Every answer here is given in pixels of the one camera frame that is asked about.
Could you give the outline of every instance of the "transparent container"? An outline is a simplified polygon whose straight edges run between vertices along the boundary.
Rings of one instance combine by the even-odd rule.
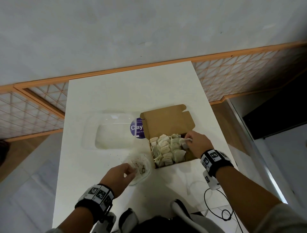
[[[128,163],[130,166],[136,169],[136,176],[130,182],[129,186],[136,185],[137,183],[144,181],[152,169],[150,161],[144,154],[129,155],[123,161],[123,163]]]
[[[132,113],[96,113],[86,121],[82,147],[91,150],[131,148],[136,139],[135,124]]]

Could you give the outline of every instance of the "cable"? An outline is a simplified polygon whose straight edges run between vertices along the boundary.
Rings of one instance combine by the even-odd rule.
[[[231,207],[231,209],[232,209],[232,212],[230,213],[228,210],[224,209],[224,210],[222,210],[222,217],[217,216],[215,213],[213,213],[213,212],[210,210],[210,208],[209,208],[208,205],[207,205],[205,195],[206,195],[206,192],[207,192],[208,190],[210,190],[210,189],[208,188],[208,189],[205,191],[205,193],[204,193],[204,200],[205,200],[205,204],[206,204],[208,210],[209,210],[213,215],[215,215],[216,217],[218,217],[218,218],[220,218],[220,219],[223,219],[224,221],[229,221],[229,220],[231,219],[232,214],[235,214],[235,212],[233,211],[233,208],[232,208],[232,206],[230,205],[230,203],[229,203],[229,205],[230,205],[230,207]],[[223,217],[224,211],[226,211],[226,212],[229,213],[229,218],[225,219],[225,218]],[[242,228],[241,228],[241,225],[240,225],[240,223],[239,223],[239,220],[238,220],[236,214],[235,214],[235,218],[237,219],[237,222],[238,222],[238,224],[239,224],[239,227],[240,227],[240,229],[241,229],[241,232],[243,233],[243,230],[242,230]]]

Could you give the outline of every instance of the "table top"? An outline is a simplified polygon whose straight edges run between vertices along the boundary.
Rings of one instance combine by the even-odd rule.
[[[205,134],[214,148],[227,154],[236,167],[191,62],[71,80],[53,227],[57,227],[72,212],[88,187],[97,184],[111,167],[121,164],[130,153],[141,152],[150,158],[146,138],[136,139],[137,146],[132,150],[84,149],[81,146],[82,135],[90,114],[103,110],[141,113],[178,104],[187,106],[196,125],[194,130]],[[203,171],[199,159],[152,169],[144,182],[128,186],[113,201],[111,211],[117,220],[129,207],[140,221],[155,215],[171,217],[173,213],[169,204],[174,199],[180,199],[190,213],[205,210],[204,192],[208,185]],[[209,191],[206,201],[210,208],[228,204],[217,191]]]

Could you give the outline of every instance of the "black panel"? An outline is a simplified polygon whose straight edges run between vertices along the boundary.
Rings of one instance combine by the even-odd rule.
[[[307,123],[307,72],[243,117],[254,139]]]

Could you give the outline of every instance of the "round purple sticker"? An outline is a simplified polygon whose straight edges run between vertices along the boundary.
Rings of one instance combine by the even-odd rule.
[[[135,121],[132,121],[130,125],[130,132],[132,133],[132,135],[135,135],[135,130],[136,130],[137,138],[145,138],[144,130],[143,130],[143,123],[142,123],[141,118],[136,119],[136,125],[135,125]]]

